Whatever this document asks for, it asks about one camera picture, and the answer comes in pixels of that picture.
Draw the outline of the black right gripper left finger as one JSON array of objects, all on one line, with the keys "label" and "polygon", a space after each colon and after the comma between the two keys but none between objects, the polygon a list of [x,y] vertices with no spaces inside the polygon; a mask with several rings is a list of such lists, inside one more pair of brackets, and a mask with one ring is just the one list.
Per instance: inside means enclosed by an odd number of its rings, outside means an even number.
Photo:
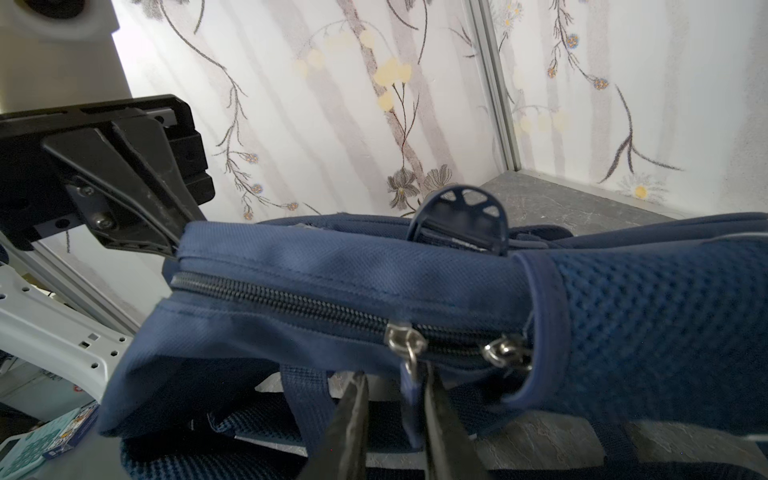
[{"label": "black right gripper left finger", "polygon": [[347,384],[318,450],[298,479],[365,479],[369,430],[369,385],[363,372]]}]

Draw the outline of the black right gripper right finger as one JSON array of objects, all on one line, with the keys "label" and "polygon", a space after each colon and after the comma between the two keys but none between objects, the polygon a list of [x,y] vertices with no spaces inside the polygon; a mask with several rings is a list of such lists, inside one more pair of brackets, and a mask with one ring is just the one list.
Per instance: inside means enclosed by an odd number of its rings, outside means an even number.
[{"label": "black right gripper right finger", "polygon": [[448,393],[433,365],[424,388],[427,479],[488,479]]}]

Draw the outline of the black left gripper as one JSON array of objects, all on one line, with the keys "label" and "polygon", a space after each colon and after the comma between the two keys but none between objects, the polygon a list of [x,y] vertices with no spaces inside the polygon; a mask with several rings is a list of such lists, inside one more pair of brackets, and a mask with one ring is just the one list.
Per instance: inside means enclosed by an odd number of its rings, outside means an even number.
[{"label": "black left gripper", "polygon": [[1,232],[18,249],[78,226],[171,258],[215,196],[187,103],[160,95],[4,114]]}]

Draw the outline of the navy blue student backpack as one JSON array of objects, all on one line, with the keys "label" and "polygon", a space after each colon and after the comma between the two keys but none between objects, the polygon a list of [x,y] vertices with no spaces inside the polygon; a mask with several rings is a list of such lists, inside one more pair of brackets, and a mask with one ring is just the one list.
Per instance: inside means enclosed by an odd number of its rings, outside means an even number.
[{"label": "navy blue student backpack", "polygon": [[410,220],[195,221],[164,273],[100,404],[134,479],[298,479],[356,372],[365,479],[427,479],[428,365],[470,440],[532,410],[587,420],[603,460],[564,479],[755,477],[642,462],[626,429],[766,432],[763,213],[576,236],[448,187]]}]

